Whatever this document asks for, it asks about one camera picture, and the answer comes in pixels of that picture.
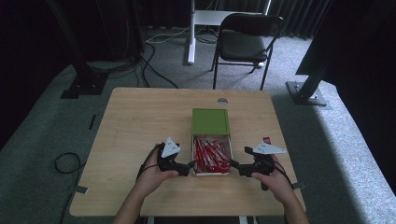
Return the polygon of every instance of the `green box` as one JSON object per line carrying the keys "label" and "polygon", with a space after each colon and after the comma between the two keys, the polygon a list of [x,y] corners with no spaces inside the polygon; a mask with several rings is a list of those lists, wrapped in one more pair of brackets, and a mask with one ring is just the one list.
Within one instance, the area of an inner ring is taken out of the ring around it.
{"label": "green box", "polygon": [[[194,108],[192,110],[192,137],[191,152],[194,160],[194,139],[195,137],[206,139],[209,142],[214,139],[223,145],[224,152],[229,159],[233,158],[231,150],[231,130],[226,109]],[[195,168],[193,173],[196,176],[208,175],[228,175],[229,173],[197,173]]]}
{"label": "green box", "polygon": [[192,110],[192,134],[230,135],[230,123],[226,109]]}

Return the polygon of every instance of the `box lid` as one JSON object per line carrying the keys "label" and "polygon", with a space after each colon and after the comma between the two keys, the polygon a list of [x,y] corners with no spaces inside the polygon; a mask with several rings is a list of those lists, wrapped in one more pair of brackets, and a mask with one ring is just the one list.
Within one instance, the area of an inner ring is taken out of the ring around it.
{"label": "box lid", "polygon": [[230,135],[227,110],[194,108],[192,110],[192,134]]}

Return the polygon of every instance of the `white tag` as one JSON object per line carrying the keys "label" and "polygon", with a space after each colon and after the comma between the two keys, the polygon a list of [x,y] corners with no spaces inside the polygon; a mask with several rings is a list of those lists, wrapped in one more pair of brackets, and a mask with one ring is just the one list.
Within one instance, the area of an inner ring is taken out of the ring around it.
{"label": "white tag", "polygon": [[177,154],[179,151],[180,147],[178,147],[176,143],[169,137],[165,143],[165,148],[163,149],[163,154],[161,156],[165,158],[173,154]]}
{"label": "white tag", "polygon": [[269,145],[264,142],[261,142],[258,146],[253,148],[253,152],[268,155],[268,154],[286,153],[287,151],[285,148],[274,147],[273,145]]}

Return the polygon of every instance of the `black stand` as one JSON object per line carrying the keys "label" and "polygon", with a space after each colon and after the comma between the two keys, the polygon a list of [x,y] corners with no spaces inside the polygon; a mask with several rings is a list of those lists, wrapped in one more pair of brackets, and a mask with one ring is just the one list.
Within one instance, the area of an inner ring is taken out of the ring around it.
{"label": "black stand", "polygon": [[69,25],[68,19],[64,15],[64,11],[62,10],[58,0],[47,0],[47,2],[64,33],[64,37],[68,43],[67,47],[70,49],[70,59],[77,72],[77,76],[70,86],[70,89],[68,91],[64,91],[61,98],[77,99],[81,94],[102,94],[108,74],[98,73],[91,70],[84,60],[76,37]]}
{"label": "black stand", "polygon": [[327,102],[323,99],[322,94],[318,89],[314,91],[314,93],[305,98],[301,93],[301,88],[304,85],[303,82],[286,82],[286,86],[288,87],[289,93],[293,102],[297,105],[327,105]]}

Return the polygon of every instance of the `stand base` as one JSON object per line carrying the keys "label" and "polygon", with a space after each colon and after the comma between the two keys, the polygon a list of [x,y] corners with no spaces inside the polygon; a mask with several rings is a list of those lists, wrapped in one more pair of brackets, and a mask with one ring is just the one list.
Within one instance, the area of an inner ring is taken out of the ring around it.
{"label": "stand base", "polygon": [[293,82],[293,81],[286,82],[286,86],[288,87],[291,98],[293,99],[293,102],[295,104],[320,105],[322,106],[323,109],[331,109],[329,103],[323,99],[323,96],[319,90],[315,90],[314,94],[306,100],[299,99],[298,93],[303,85],[304,85],[303,82]]}
{"label": "stand base", "polygon": [[100,95],[106,85],[108,73],[94,72],[95,78],[88,86],[80,85],[78,75],[73,80],[69,90],[62,93],[61,99],[77,99],[80,95]]}

